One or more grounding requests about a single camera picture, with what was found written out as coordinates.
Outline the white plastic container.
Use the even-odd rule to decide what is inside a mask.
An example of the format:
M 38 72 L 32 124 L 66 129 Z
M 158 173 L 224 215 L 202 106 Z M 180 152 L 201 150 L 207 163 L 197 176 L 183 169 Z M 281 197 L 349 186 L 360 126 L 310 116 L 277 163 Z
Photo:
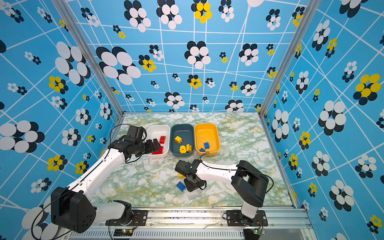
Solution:
M 150 160 L 165 158 L 170 150 L 170 127 L 167 125 L 153 125 L 147 129 L 148 138 L 157 139 L 161 148 L 149 155 Z

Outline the yellow rounded lego duck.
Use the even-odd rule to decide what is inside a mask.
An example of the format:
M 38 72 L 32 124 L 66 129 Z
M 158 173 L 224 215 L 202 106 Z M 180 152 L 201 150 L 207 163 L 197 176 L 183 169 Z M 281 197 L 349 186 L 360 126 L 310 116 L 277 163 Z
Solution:
M 181 154 L 185 154 L 187 152 L 187 147 L 186 146 L 180 146 L 179 151 Z

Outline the dark teal plastic container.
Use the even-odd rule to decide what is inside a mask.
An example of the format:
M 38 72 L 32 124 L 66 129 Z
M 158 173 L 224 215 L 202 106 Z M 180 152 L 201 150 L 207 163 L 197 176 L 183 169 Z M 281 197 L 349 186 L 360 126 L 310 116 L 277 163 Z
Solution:
M 179 136 L 182 138 L 182 143 L 177 144 L 175 142 L 175 137 Z M 192 151 L 190 153 L 181 154 L 179 151 L 180 146 L 186 146 L 190 144 L 192 146 Z M 194 127 L 191 124 L 177 124 L 171 127 L 170 132 L 170 152 L 175 157 L 189 157 L 193 155 L 195 150 L 195 136 L 194 136 Z

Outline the yellow plastic container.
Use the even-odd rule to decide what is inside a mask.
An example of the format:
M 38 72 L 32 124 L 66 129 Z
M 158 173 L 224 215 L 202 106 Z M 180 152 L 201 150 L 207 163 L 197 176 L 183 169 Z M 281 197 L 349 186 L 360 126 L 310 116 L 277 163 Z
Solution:
M 210 144 L 209 149 L 204 148 L 204 143 Z M 216 155 L 221 149 L 219 131 L 215 124 L 202 123 L 195 126 L 195 147 L 199 155 L 209 152 L 208 156 Z

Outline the red lego brick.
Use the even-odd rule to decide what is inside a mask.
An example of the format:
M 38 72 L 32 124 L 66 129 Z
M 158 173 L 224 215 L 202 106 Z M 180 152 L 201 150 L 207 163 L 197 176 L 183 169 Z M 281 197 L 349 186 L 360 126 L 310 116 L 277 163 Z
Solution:
M 160 144 L 164 144 L 166 141 L 166 136 L 161 136 L 160 140 L 159 140 L 159 143 Z
M 161 155 L 164 153 L 164 147 L 160 146 L 160 149 L 156 152 L 153 152 L 152 155 Z

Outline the orange yellow lego brick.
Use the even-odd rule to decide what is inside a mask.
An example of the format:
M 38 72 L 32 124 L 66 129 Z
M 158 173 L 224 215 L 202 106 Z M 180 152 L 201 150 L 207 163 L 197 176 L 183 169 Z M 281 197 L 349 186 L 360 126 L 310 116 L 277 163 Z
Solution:
M 186 151 L 187 153 L 190 153 L 192 151 L 192 146 L 190 144 L 186 145 Z

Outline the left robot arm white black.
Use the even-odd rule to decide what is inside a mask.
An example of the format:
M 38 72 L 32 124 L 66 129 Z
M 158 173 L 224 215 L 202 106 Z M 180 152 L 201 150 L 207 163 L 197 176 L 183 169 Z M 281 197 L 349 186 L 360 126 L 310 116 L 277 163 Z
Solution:
M 92 224 L 118 221 L 130 224 L 135 218 L 132 205 L 115 200 L 94 206 L 91 202 L 96 190 L 121 164 L 130 164 L 131 157 L 159 151 L 158 139 L 147 139 L 143 127 L 130 126 L 128 132 L 108 146 L 106 152 L 85 174 L 65 188 L 58 187 L 51 194 L 51 221 L 53 224 L 76 233 L 85 232 Z

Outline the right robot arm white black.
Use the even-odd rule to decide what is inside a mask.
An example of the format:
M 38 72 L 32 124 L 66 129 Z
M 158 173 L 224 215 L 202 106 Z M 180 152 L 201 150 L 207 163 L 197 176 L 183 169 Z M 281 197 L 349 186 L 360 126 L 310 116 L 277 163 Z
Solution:
M 192 163 L 180 160 L 175 171 L 185 177 L 188 192 L 204 190 L 208 181 L 231 185 L 243 200 L 238 221 L 245 226 L 261 224 L 257 214 L 270 191 L 268 184 L 272 179 L 249 162 L 240 161 L 236 165 L 225 166 L 209 164 L 201 159 L 193 160 Z

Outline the right circuit board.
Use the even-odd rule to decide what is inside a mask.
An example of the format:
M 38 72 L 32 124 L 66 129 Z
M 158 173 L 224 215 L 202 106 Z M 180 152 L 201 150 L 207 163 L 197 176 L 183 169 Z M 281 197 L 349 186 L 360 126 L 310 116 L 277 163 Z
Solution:
M 261 236 L 265 235 L 265 230 L 256 229 L 243 229 L 245 240 L 259 240 Z

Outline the circuit board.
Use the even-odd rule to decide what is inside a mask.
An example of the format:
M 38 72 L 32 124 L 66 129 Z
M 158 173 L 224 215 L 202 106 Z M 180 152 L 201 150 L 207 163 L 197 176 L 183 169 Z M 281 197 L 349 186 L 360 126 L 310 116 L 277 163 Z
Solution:
M 127 229 L 115 229 L 114 230 L 114 237 L 121 237 L 121 238 L 130 238 L 133 236 L 133 230 L 127 230 Z
M 265 235 L 265 230 L 256 229 L 243 229 L 245 240 L 259 240 L 261 236 Z

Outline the left circuit board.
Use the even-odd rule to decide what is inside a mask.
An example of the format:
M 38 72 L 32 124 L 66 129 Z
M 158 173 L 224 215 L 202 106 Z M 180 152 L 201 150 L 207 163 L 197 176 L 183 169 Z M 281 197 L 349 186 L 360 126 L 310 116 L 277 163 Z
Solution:
M 133 236 L 133 230 L 127 230 L 127 229 L 115 229 L 114 230 L 114 237 L 121 237 L 121 238 L 130 238 Z

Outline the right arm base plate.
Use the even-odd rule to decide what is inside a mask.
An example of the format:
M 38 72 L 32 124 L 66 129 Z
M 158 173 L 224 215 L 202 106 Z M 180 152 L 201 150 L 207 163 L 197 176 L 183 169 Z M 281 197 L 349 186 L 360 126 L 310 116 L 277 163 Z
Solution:
M 229 227 L 267 227 L 268 220 L 265 211 L 258 210 L 256 216 L 251 219 L 242 214 L 240 210 L 227 210 L 222 218 L 227 221 Z

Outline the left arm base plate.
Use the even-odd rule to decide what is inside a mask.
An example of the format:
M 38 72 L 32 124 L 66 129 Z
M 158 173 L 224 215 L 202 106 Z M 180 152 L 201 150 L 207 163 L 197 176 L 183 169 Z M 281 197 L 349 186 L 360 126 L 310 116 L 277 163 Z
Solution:
M 145 226 L 148 219 L 147 210 L 132 210 L 128 220 L 107 220 L 105 222 L 106 226 L 114 227 L 141 227 Z

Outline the aluminium front rail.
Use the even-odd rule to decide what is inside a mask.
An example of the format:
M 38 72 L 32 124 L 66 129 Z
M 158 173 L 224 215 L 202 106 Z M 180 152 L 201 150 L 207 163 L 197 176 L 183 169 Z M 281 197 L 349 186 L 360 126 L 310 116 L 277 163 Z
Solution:
M 291 207 L 264 207 L 267 227 L 229 227 L 222 215 L 229 207 L 145 208 L 149 211 L 145 226 L 134 229 L 130 238 L 114 237 L 115 229 L 130 227 L 93 224 L 84 233 L 59 230 L 62 240 L 244 240 L 243 229 L 265 230 L 260 240 L 316 240 L 308 214 Z

